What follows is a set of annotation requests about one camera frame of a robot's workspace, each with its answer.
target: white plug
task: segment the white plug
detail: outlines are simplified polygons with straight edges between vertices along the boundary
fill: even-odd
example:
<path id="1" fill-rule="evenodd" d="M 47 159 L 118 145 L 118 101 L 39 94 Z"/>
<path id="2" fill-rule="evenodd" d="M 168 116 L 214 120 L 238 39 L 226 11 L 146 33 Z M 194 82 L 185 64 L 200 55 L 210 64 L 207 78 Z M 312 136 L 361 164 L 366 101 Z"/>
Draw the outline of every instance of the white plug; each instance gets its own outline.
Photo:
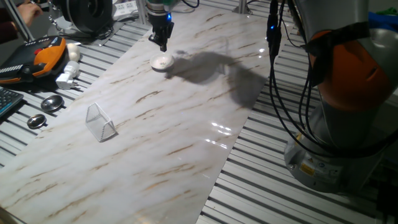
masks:
<path id="1" fill-rule="evenodd" d="M 76 88 L 78 84 L 73 80 L 79 72 L 79 63 L 70 61 L 67 66 L 63 69 L 63 74 L 61 74 L 55 81 L 57 86 L 62 90 L 70 90 L 71 88 Z"/>
<path id="2" fill-rule="evenodd" d="M 70 74 L 72 78 L 75 78 L 79 72 L 79 68 L 79 63 L 70 61 L 63 69 L 63 72 L 65 72 L 66 74 Z"/>
<path id="3" fill-rule="evenodd" d="M 62 90 L 70 90 L 71 88 L 76 88 L 77 83 L 73 81 L 70 74 L 61 74 L 55 81 L 57 86 Z"/>

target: metal bracket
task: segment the metal bracket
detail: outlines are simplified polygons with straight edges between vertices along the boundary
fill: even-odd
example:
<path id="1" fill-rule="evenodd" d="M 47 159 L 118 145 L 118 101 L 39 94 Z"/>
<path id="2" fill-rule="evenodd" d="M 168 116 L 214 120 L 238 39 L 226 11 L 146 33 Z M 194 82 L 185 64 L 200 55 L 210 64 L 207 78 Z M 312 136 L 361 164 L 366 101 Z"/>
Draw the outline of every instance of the metal bracket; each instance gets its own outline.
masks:
<path id="1" fill-rule="evenodd" d="M 253 12 L 247 7 L 247 0 L 239 0 L 239 6 L 234 8 L 232 12 L 253 15 Z"/>
<path id="2" fill-rule="evenodd" d="M 147 19 L 147 10 L 146 10 L 146 2 L 145 0 L 136 0 L 139 18 L 138 21 L 141 24 L 150 26 L 150 23 Z"/>

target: black cable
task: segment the black cable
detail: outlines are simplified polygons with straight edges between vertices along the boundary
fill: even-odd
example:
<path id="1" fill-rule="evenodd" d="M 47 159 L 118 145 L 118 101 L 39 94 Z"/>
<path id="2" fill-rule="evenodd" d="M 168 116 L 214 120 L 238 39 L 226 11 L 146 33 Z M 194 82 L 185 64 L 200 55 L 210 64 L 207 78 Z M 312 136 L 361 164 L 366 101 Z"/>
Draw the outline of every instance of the black cable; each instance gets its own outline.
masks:
<path id="1" fill-rule="evenodd" d="M 93 40 L 93 39 L 104 40 L 104 39 L 107 39 L 108 37 L 110 37 L 113 34 L 113 32 L 114 32 L 113 26 L 109 25 L 108 30 L 105 33 L 97 35 L 97 36 L 82 37 L 82 36 L 73 36 L 73 35 L 68 35 L 68 34 L 60 34 L 58 36 L 67 37 L 71 40 L 76 40 L 76 41 Z"/>
<path id="2" fill-rule="evenodd" d="M 307 95 L 307 105 L 305 107 L 305 123 L 307 124 L 308 132 L 312 135 L 312 137 L 318 141 L 315 135 L 312 132 L 311 125 L 310 125 L 310 116 L 308 115 L 309 107 L 310 107 L 310 100 L 311 100 L 311 91 L 312 91 L 312 67 L 311 63 L 308 65 L 308 95 Z"/>
<path id="3" fill-rule="evenodd" d="M 251 4 L 251 3 L 253 3 L 253 2 L 262 2 L 262 1 L 258 1 L 258 0 L 252 0 L 252 1 L 248 1 L 248 2 L 246 3 L 246 6 L 247 6 L 248 4 Z"/>
<path id="4" fill-rule="evenodd" d="M 184 2 L 187 6 L 193 8 L 193 9 L 196 9 L 197 7 L 199 7 L 199 4 L 200 4 L 200 0 L 198 0 L 196 6 L 192 6 L 191 4 L 189 4 L 188 2 L 186 2 L 186 0 L 182 0 L 182 2 Z"/>
<path id="5" fill-rule="evenodd" d="M 294 11 L 293 11 L 293 15 L 294 15 L 294 14 L 298 15 L 297 12 L 295 12 L 295 8 L 294 8 Z M 280 24 L 281 24 L 281 22 L 282 22 L 282 15 L 283 15 L 283 10 L 281 10 L 281 13 L 280 13 L 280 21 L 279 21 L 279 27 L 278 27 L 279 30 L 280 30 Z M 301 147 L 303 147 L 306 151 L 308 151 L 308 152 L 310 152 L 310 153 L 312 153 L 312 154 L 314 154 L 314 155 L 323 156 L 323 157 L 333 157 L 333 158 L 338 158 L 338 157 L 339 157 L 339 158 L 356 158 L 356 159 L 357 159 L 357 158 L 362 158 L 362 157 L 373 156 L 373 155 L 379 153 L 379 152 L 380 152 L 381 150 L 383 150 L 385 147 L 391 145 L 393 142 L 395 142 L 395 140 L 398 139 L 398 129 L 397 129 L 396 131 L 394 131 L 394 132 L 393 132 L 390 136 L 388 136 L 387 138 L 385 138 L 385 139 L 383 139 L 382 141 L 379 141 L 379 142 L 377 142 L 377 143 L 375 143 L 375 144 L 373 144 L 373 145 L 371 145 L 371 146 L 363 147 L 363 148 L 360 148 L 360 149 L 356 149 L 355 151 L 352 151 L 352 150 L 348 149 L 348 150 L 345 150 L 345 151 L 347 151 L 346 153 L 339 152 L 338 155 L 336 155 L 336 150 L 337 150 L 336 148 L 332 148 L 332 147 L 330 147 L 330 146 L 328 146 L 328 145 L 320 144 L 320 143 L 317 142 L 316 140 L 312 139 L 305 131 L 303 131 L 303 130 L 296 124 L 296 122 L 293 120 L 293 118 L 291 117 L 291 115 L 290 115 L 289 112 L 287 111 L 285 105 L 284 105 L 283 102 L 282 102 L 282 98 L 281 98 L 280 95 L 279 95 L 279 91 L 278 91 L 278 89 L 277 89 L 277 84 L 276 84 L 276 79 L 275 79 L 275 71 L 274 71 L 274 60 L 275 60 L 275 57 L 276 57 L 277 53 L 278 53 L 278 52 L 276 52 L 275 55 L 270 55 L 271 70 L 270 70 L 270 85 L 269 85 L 269 86 L 270 86 L 271 102 L 272 102 L 272 105 L 273 105 L 273 107 L 274 107 L 274 109 L 275 109 L 275 112 L 277 113 L 277 116 L 278 116 L 280 122 L 282 123 L 283 127 L 285 128 L 285 130 L 288 132 L 288 134 L 290 135 L 290 137 L 292 137 L 292 138 L 295 140 L 295 142 L 296 142 L 297 144 L 299 144 Z M 277 107 L 276 107 L 276 104 L 275 104 L 275 101 L 274 101 L 274 97 L 273 97 L 273 94 L 272 94 L 272 84 L 274 85 L 275 93 L 276 93 L 276 96 L 277 96 L 277 98 L 278 98 L 278 100 L 279 100 L 279 103 L 280 103 L 280 105 L 281 105 L 281 107 L 282 107 L 284 113 L 288 116 L 289 121 L 292 122 L 292 124 L 301 132 L 301 134 L 303 134 L 306 138 L 308 138 L 311 142 L 313 142 L 313 143 L 316 144 L 317 146 L 321 147 L 321 148 L 322 148 L 323 150 L 325 150 L 327 153 L 330 153 L 332 156 L 327 155 L 327 154 L 319 154 L 319 153 L 317 153 L 317 152 L 314 152 L 314 151 L 312 151 L 311 149 L 309 149 L 308 147 L 304 146 L 299 140 L 297 140 L 297 139 L 295 138 L 295 136 L 290 132 L 290 130 L 289 130 L 289 129 L 287 128 L 287 126 L 284 124 L 283 119 L 282 119 L 282 117 L 280 116 L 279 111 L 277 110 Z"/>
<path id="6" fill-rule="evenodd" d="M 274 71 L 274 60 L 275 60 L 275 57 L 270 56 L 270 58 L 271 58 L 271 71 L 270 71 L 270 77 L 269 77 L 269 94 L 270 94 L 270 96 L 271 96 L 271 103 L 272 103 L 272 106 L 274 107 L 275 113 L 276 113 L 276 115 L 277 115 L 277 117 L 278 117 L 280 123 L 282 124 L 282 126 L 283 126 L 284 129 L 286 130 L 287 134 L 288 134 L 299 146 L 301 146 L 303 149 L 305 149 L 305 150 L 308 151 L 309 153 L 314 154 L 314 155 L 316 155 L 316 156 L 334 158 L 335 156 L 329 156 L 329 155 L 326 155 L 326 154 L 320 154 L 320 153 L 317 153 L 317 152 L 315 152 L 315 151 L 309 149 L 308 147 L 304 146 L 304 145 L 296 138 L 296 136 L 293 135 L 293 133 L 292 133 L 292 132 L 288 129 L 288 127 L 286 126 L 284 120 L 283 120 L 282 117 L 280 116 L 280 113 L 279 113 L 278 108 L 276 107 L 276 104 L 275 104 L 275 101 L 274 101 L 274 97 L 273 97 L 273 93 L 272 93 L 272 84 L 275 84 L 275 83 L 276 83 L 276 81 L 275 81 L 275 71 Z"/>
<path id="7" fill-rule="evenodd" d="M 298 45 L 295 45 L 295 44 L 293 44 L 293 42 L 291 41 L 291 39 L 290 39 L 290 37 L 289 37 L 289 33 L 287 32 L 287 28 L 286 28 L 286 24 L 285 24 L 285 21 L 284 20 L 282 20 L 282 22 L 284 23 L 284 26 L 285 26 L 285 31 L 286 31 L 286 35 L 287 35 L 287 39 L 289 40 L 289 42 L 294 46 L 294 47 L 298 47 L 298 48 L 301 48 L 301 46 L 298 46 Z"/>

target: person's hand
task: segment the person's hand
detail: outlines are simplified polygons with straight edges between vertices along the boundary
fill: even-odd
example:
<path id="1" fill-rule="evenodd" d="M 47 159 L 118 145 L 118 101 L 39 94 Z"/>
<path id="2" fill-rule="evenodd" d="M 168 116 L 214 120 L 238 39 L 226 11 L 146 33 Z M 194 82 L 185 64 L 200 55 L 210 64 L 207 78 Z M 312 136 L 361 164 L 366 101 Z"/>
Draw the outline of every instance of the person's hand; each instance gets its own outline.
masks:
<path id="1" fill-rule="evenodd" d="M 43 14 L 42 9 L 38 5 L 31 3 L 21 4 L 18 6 L 18 11 L 28 27 L 32 25 L 34 18 Z"/>

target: white power adapter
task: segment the white power adapter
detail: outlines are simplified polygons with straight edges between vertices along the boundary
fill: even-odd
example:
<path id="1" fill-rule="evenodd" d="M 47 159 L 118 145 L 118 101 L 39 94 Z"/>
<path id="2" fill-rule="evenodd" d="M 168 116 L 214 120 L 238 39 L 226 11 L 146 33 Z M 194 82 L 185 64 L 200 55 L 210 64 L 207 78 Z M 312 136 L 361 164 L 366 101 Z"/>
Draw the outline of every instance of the white power adapter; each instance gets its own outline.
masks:
<path id="1" fill-rule="evenodd" d="M 75 78 L 79 72 L 79 63 L 70 61 L 67 66 L 63 69 L 63 72 L 55 81 L 57 86 L 62 90 L 70 90 L 76 88 L 78 85 L 73 78 Z"/>
<path id="2" fill-rule="evenodd" d="M 131 17 L 137 11 L 138 7 L 135 1 L 115 4 L 112 18 L 114 21 L 120 21 L 122 19 Z"/>

